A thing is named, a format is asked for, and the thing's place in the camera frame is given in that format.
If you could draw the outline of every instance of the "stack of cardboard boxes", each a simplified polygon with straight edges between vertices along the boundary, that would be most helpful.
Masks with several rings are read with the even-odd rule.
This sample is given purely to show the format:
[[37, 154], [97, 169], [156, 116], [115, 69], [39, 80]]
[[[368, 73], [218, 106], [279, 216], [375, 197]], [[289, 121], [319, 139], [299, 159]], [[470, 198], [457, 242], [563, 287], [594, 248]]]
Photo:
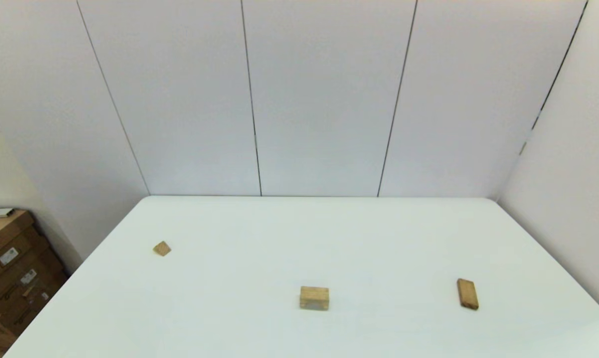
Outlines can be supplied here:
[[0, 218], [0, 347], [10, 347], [65, 283], [63, 266], [27, 211]]

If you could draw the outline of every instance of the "flat wooden block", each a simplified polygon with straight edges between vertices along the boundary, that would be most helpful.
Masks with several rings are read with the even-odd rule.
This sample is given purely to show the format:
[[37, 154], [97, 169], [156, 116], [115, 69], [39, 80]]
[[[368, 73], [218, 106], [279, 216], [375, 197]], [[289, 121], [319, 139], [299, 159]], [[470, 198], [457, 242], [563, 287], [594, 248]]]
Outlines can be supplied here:
[[478, 310], [478, 297], [476, 295], [476, 286], [472, 281], [459, 278], [456, 282], [458, 285], [458, 297], [460, 297], [460, 305], [463, 307]]
[[327, 311], [330, 305], [330, 292], [323, 287], [301, 287], [299, 307], [306, 310]]
[[160, 242], [158, 245], [156, 245], [156, 247], [154, 247], [154, 251], [158, 252], [160, 256], [165, 256], [171, 252], [171, 248], [166, 242]]

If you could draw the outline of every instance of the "panel seam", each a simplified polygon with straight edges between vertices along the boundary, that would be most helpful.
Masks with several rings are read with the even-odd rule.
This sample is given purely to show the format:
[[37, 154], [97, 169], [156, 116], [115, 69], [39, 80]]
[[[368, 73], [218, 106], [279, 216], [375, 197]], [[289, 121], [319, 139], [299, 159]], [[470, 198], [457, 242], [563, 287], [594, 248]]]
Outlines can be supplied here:
[[253, 107], [253, 89], [251, 87], [251, 66], [249, 63], [249, 45], [247, 44], [247, 23], [244, 19], [244, 1], [240, 0], [240, 7], [242, 9], [242, 30], [244, 31], [244, 50], [247, 54], [247, 73], [249, 74], [249, 95], [251, 97], [251, 117], [253, 118], [253, 137], [256, 144], [256, 161], [257, 161], [257, 179], [260, 186], [260, 196], [263, 196], [261, 192], [261, 174], [259, 169], [259, 152], [257, 150], [257, 131], [256, 131], [256, 110]]
[[582, 17], [584, 16], [584, 10], [586, 10], [586, 6], [588, 4], [589, 4], [589, 0], [587, 0], [587, 2], [584, 3], [584, 7], [582, 9], [582, 13], [580, 14], [580, 18], [579, 18], [578, 23], [576, 25], [576, 29], [574, 30], [574, 34], [573, 34], [573, 36], [571, 36], [571, 41], [569, 41], [569, 45], [567, 47], [567, 50], [565, 51], [565, 56], [562, 57], [562, 62], [560, 63], [560, 67], [558, 67], [558, 72], [556, 72], [556, 77], [554, 77], [553, 82], [551, 82], [551, 87], [549, 88], [549, 91], [547, 92], [547, 96], [544, 98], [544, 101], [542, 102], [542, 106], [540, 107], [540, 111], [538, 111], [538, 116], [536, 116], [536, 120], [533, 121], [533, 125], [531, 126], [531, 130], [532, 131], [536, 127], [536, 123], [538, 123], [538, 118], [540, 118], [540, 115], [542, 114], [542, 110], [544, 109], [544, 106], [547, 104], [547, 100], [549, 99], [549, 95], [551, 94], [551, 90], [553, 89], [553, 86], [556, 84], [556, 80], [558, 79], [558, 75], [560, 74], [560, 70], [562, 70], [562, 66], [565, 64], [565, 60], [567, 59], [567, 55], [569, 54], [569, 50], [571, 49], [571, 45], [574, 42], [574, 38], [576, 38], [577, 29], [578, 29], [578, 27], [580, 27], [580, 23], [582, 22]]
[[118, 116], [118, 122], [120, 122], [120, 127], [122, 127], [122, 132], [125, 134], [125, 138], [127, 140], [127, 145], [129, 145], [129, 150], [131, 150], [131, 155], [134, 157], [136, 161], [136, 166], [138, 167], [138, 172], [140, 173], [140, 177], [142, 178], [143, 183], [145, 184], [145, 188], [147, 193], [151, 195], [149, 191], [149, 186], [147, 185], [147, 181], [145, 180], [145, 175], [142, 173], [142, 169], [140, 168], [140, 163], [138, 163], [138, 157], [136, 157], [136, 152], [134, 152], [134, 147], [131, 145], [131, 141], [129, 141], [129, 135], [127, 134], [127, 129], [125, 129], [125, 125], [122, 124], [122, 118], [120, 118], [120, 113], [118, 112], [118, 107], [116, 106], [116, 101], [113, 100], [113, 95], [111, 95], [111, 90], [109, 89], [109, 84], [107, 83], [107, 79], [104, 76], [104, 72], [102, 71], [102, 66], [100, 64], [100, 60], [98, 59], [98, 55], [96, 54], [96, 49], [94, 48], [94, 43], [92, 42], [92, 37], [89, 34], [89, 30], [87, 29], [87, 24], [85, 22], [85, 17], [83, 16], [83, 10], [81, 9], [81, 4], [79, 4], [79, 0], [76, 0], [76, 6], [79, 7], [79, 13], [81, 14], [81, 20], [83, 20], [83, 27], [85, 27], [85, 32], [87, 34], [87, 38], [89, 39], [89, 44], [92, 47], [92, 51], [94, 52], [94, 57], [96, 58], [96, 63], [98, 63], [98, 68], [102, 75], [102, 80], [104, 81], [104, 86], [107, 88], [107, 93], [109, 93], [109, 98], [111, 99], [111, 104], [113, 104], [113, 109], [116, 111], [116, 116]]
[[390, 140], [392, 140], [392, 129], [394, 128], [394, 118], [397, 116], [397, 106], [399, 106], [399, 95], [401, 95], [401, 86], [403, 85], [403, 76], [406, 72], [406, 62], [408, 61], [408, 52], [410, 50], [410, 43], [412, 42], [412, 32], [415, 28], [415, 18], [417, 16], [418, 0], [415, 2], [415, 10], [412, 13], [412, 23], [410, 24], [410, 33], [408, 34], [408, 44], [406, 45], [406, 55], [403, 59], [403, 68], [401, 69], [401, 79], [399, 80], [399, 89], [397, 90], [397, 100], [394, 103], [394, 111], [392, 113], [392, 124], [390, 124], [390, 134], [388, 134], [388, 145], [385, 149], [385, 157], [383, 158], [383, 167], [381, 168], [381, 179], [379, 179], [379, 190], [377, 190], [377, 197], [381, 193], [381, 184], [383, 183], [383, 173], [385, 172], [385, 163], [388, 161], [388, 150], [390, 149]]

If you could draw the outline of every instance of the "wall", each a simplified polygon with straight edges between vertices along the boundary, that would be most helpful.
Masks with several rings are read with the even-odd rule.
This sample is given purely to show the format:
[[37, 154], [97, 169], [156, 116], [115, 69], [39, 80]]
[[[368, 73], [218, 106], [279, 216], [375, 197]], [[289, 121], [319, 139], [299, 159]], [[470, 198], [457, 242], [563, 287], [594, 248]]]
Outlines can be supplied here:
[[599, 0], [500, 204], [599, 302]]
[[11, 152], [0, 132], [0, 207], [16, 207], [31, 210], [43, 234], [47, 236], [54, 251], [70, 271], [81, 262], [74, 246], [59, 227], [50, 210], [45, 206], [34, 184]]
[[0, 130], [85, 259], [147, 196], [72, 0], [0, 0]]

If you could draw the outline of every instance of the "white table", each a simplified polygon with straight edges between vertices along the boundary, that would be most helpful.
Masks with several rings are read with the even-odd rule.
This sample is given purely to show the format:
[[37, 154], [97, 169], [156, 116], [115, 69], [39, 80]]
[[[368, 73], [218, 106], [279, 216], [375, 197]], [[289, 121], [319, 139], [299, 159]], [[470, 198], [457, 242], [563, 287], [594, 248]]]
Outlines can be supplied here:
[[599, 306], [486, 199], [149, 197], [5, 358], [33, 356], [596, 358]]

